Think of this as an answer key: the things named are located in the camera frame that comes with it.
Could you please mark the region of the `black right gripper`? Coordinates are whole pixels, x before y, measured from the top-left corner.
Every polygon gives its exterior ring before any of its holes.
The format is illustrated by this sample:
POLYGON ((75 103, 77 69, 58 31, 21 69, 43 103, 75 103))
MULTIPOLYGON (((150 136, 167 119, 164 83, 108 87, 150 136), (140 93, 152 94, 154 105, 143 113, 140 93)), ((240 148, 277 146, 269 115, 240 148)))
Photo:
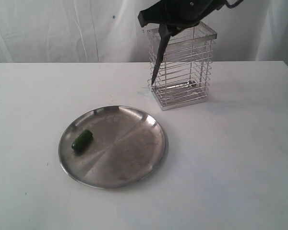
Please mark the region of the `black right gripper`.
POLYGON ((221 0, 160 0, 140 11, 138 20, 141 27, 156 23, 189 28, 220 8, 221 0))

